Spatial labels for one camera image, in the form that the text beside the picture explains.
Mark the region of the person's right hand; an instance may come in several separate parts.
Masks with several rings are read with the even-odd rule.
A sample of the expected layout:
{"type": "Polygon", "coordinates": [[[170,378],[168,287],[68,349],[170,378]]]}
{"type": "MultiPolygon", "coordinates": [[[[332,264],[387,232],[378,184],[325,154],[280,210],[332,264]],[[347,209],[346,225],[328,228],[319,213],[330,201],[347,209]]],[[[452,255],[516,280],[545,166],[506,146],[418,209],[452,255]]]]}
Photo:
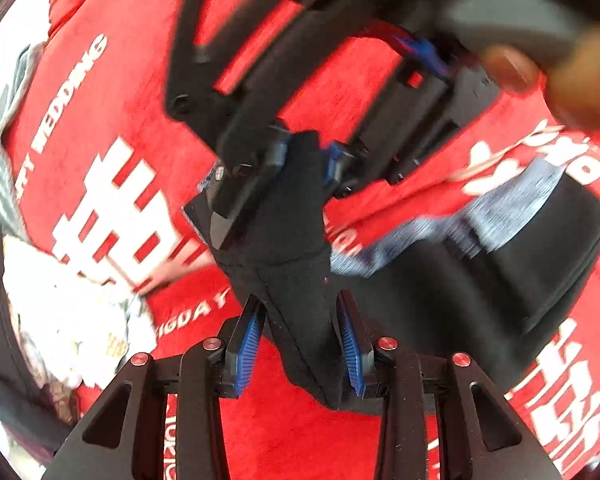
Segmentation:
{"type": "Polygon", "coordinates": [[[480,62],[501,89],[515,94],[544,84],[544,100],[561,124],[600,133],[600,25],[586,32],[562,62],[542,68],[505,44],[488,47],[480,62]]]}

